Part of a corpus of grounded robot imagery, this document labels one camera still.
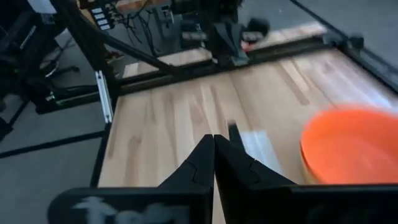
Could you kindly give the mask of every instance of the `wood grain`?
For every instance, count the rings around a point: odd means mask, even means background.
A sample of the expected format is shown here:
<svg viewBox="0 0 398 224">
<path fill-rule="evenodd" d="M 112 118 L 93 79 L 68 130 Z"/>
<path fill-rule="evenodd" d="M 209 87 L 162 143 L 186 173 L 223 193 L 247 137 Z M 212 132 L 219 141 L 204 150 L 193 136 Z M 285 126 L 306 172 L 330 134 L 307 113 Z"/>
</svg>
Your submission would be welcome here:
<svg viewBox="0 0 398 224">
<path fill-rule="evenodd" d="M 163 4 L 167 3 L 166 0 L 120 0 L 116 3 L 116 8 L 119 12 L 130 11 L 134 9 L 140 9 L 144 5 L 156 5 L 156 4 Z"/>
<path fill-rule="evenodd" d="M 324 32 L 319 24 L 272 32 L 257 47 Z M 162 57 L 181 64 L 209 58 L 205 50 Z M 126 67 L 125 77 L 154 70 Z M 190 154 L 204 134 L 228 137 L 227 122 L 241 131 L 265 131 L 285 176 L 304 183 L 300 136 L 318 111 L 340 103 L 396 108 L 398 99 L 336 50 L 285 58 L 212 77 L 120 97 L 100 187 L 157 186 Z M 214 222 L 223 223 L 215 190 Z"/>
</svg>

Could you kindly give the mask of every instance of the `orange bowl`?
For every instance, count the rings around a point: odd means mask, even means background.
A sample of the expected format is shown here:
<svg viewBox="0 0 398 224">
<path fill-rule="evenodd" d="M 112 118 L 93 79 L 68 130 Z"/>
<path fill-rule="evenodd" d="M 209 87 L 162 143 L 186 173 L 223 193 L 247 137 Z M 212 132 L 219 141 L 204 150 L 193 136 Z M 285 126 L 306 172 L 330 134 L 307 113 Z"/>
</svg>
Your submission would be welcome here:
<svg viewBox="0 0 398 224">
<path fill-rule="evenodd" d="M 323 111 L 305 128 L 302 157 L 319 184 L 398 183 L 398 116 L 371 108 Z"/>
</svg>

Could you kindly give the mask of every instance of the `black metal frame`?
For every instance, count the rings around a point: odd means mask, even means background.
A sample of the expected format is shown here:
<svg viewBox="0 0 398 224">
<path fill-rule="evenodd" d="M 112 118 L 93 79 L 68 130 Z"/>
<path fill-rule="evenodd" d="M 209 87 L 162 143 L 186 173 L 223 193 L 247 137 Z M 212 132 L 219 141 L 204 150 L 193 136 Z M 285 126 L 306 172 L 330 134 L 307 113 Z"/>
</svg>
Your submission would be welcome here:
<svg viewBox="0 0 398 224">
<path fill-rule="evenodd" d="M 309 13 L 312 17 L 314 17 L 314 19 L 321 22 L 326 28 L 328 28 L 329 32 L 325 35 L 315 35 L 305 39 L 253 50 L 248 52 L 248 57 L 250 58 L 249 63 L 243 66 L 219 66 L 213 63 L 212 60 L 205 60 L 202 62 L 195 62 L 175 67 L 161 62 L 160 60 L 153 58 L 144 52 L 134 49 L 102 31 L 96 30 L 90 25 L 89 22 L 85 20 L 84 17 L 81 16 L 81 13 L 77 7 L 71 6 L 71 4 L 75 3 L 75 1 L 65 2 L 64 0 L 51 0 L 54 8 L 64 19 L 68 30 L 74 37 L 75 42 L 81 48 L 81 51 L 84 53 L 90 65 L 93 67 L 93 70 L 103 72 L 103 75 L 107 81 L 107 86 L 109 88 L 109 94 L 112 98 L 113 109 L 116 107 L 118 96 L 173 83 L 184 82 L 208 75 L 216 75 L 217 73 L 221 72 L 240 69 L 259 63 L 278 60 L 284 57 L 291 57 L 298 54 L 328 48 L 338 49 L 340 52 L 347 55 L 352 61 L 356 62 L 359 66 L 367 70 L 370 75 L 376 77 L 392 91 L 398 93 L 398 82 L 396 82 L 398 78 L 398 69 L 394 68 L 392 65 L 389 65 L 380 56 L 377 56 L 370 50 L 364 48 L 363 38 L 348 37 L 342 33 L 342 31 L 338 30 L 336 27 L 333 27 L 327 21 L 314 14 L 296 0 L 290 1 L 299 8 L 303 9 L 305 12 Z M 97 46 L 98 43 L 101 42 L 117 48 L 126 54 L 142 60 L 150 65 L 153 65 L 159 68 L 159 70 L 116 80 L 113 76 L 112 69 L 105 62 L 105 60 L 100 57 L 98 52 Z M 46 108 L 37 108 L 38 113 L 48 113 L 74 106 L 85 105 L 87 103 L 93 103 L 100 100 L 97 86 L 88 86 L 83 89 L 80 88 L 78 91 L 54 93 L 54 95 L 56 98 L 64 100 L 63 105 L 59 106 L 55 103 L 52 103 Z M 0 158 L 38 151 L 49 147 L 60 146 L 62 144 L 84 141 L 91 138 L 99 138 L 102 134 L 102 141 L 90 183 L 91 187 L 96 187 L 98 185 L 98 179 L 101 173 L 110 129 L 111 124 L 106 124 L 103 132 L 100 131 L 82 135 L 84 138 L 82 138 L 82 136 L 77 136 L 55 142 L 47 142 L 38 146 L 25 147 L 22 149 L 3 152 L 0 153 Z"/>
</svg>

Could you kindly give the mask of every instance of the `wooden table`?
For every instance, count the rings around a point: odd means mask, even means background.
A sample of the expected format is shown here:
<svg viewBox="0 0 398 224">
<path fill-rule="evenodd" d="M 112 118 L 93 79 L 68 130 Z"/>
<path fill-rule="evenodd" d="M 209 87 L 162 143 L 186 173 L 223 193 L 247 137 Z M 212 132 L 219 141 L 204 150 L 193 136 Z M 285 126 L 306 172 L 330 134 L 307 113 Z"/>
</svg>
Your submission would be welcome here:
<svg viewBox="0 0 398 224">
<path fill-rule="evenodd" d="M 307 24 L 272 32 L 259 47 L 324 32 Z M 179 64 L 204 60 L 205 50 L 162 57 Z M 148 72 L 128 65 L 124 77 Z M 157 186 L 189 155 L 204 134 L 228 137 L 227 121 L 241 131 L 265 131 L 284 175 L 303 183 L 300 135 L 318 111 L 339 103 L 396 108 L 398 98 L 337 50 L 285 58 L 213 77 L 120 97 L 100 187 Z M 215 190 L 214 223 L 223 223 Z"/>
<path fill-rule="evenodd" d="M 116 8 L 120 12 L 140 9 L 145 5 L 146 1 L 148 1 L 146 4 L 147 6 L 165 4 L 168 2 L 167 0 L 120 0 L 118 3 L 116 3 Z"/>
</svg>

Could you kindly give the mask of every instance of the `gray floor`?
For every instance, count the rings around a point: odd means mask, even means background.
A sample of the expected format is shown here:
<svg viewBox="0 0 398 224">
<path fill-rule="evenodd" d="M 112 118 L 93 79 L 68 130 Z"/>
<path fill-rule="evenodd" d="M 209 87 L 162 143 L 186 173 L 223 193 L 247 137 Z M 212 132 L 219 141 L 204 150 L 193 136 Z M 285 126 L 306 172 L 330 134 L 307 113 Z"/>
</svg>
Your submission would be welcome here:
<svg viewBox="0 0 398 224">
<path fill-rule="evenodd" d="M 347 33 L 360 32 L 366 45 L 398 66 L 398 2 L 395 0 L 301 0 L 306 6 Z M 292 27 L 312 19 L 287 0 L 246 0 L 240 18 L 266 17 L 273 29 Z M 123 27 L 111 35 L 129 43 Z M 154 32 L 155 45 L 163 49 Z M 125 57 L 115 67 L 135 60 Z M 93 71 L 78 47 L 65 52 L 61 67 L 77 65 L 79 74 L 57 78 L 62 85 L 94 83 Z M 8 108 L 0 114 L 10 119 L 21 103 L 16 96 L 6 99 Z M 0 142 L 0 152 L 54 141 L 103 129 L 99 103 L 39 116 L 30 104 L 14 125 L 14 131 Z M 0 161 L 0 223 L 47 223 L 45 213 L 51 199 L 73 187 L 86 187 L 100 144 L 99 139 L 33 152 Z"/>
</svg>

